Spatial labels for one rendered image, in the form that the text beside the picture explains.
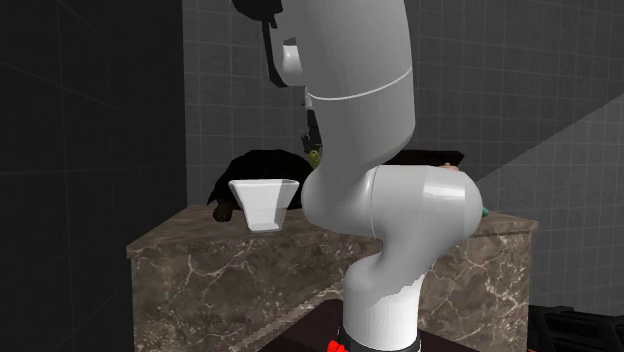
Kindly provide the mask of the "black rounded figure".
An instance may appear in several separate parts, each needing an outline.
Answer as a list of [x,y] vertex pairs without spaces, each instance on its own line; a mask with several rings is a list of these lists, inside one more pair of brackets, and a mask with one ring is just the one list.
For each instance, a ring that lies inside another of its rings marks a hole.
[[225,172],[216,181],[207,203],[216,201],[213,211],[217,222],[229,222],[234,210],[240,206],[228,183],[232,180],[289,179],[300,183],[288,209],[301,208],[301,188],[313,171],[303,157],[282,149],[251,150],[233,159]]

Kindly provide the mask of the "white square bowl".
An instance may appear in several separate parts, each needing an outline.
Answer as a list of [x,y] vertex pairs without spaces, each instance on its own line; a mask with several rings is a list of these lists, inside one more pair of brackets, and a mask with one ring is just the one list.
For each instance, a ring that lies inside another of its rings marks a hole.
[[276,232],[282,229],[286,211],[299,188],[289,179],[231,180],[228,186],[244,212],[251,232]]

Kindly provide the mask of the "black ridged box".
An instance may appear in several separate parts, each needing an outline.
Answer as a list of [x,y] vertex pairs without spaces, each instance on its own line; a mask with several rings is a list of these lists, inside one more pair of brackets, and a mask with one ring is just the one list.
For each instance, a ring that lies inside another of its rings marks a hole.
[[624,352],[624,315],[530,305],[527,348],[529,352]]

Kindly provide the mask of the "black flat object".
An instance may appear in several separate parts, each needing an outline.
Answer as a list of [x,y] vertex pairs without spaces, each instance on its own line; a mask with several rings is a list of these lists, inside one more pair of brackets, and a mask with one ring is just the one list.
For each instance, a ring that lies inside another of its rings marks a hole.
[[404,149],[386,162],[386,165],[429,165],[442,166],[448,163],[458,166],[464,158],[464,154],[459,151],[437,151]]

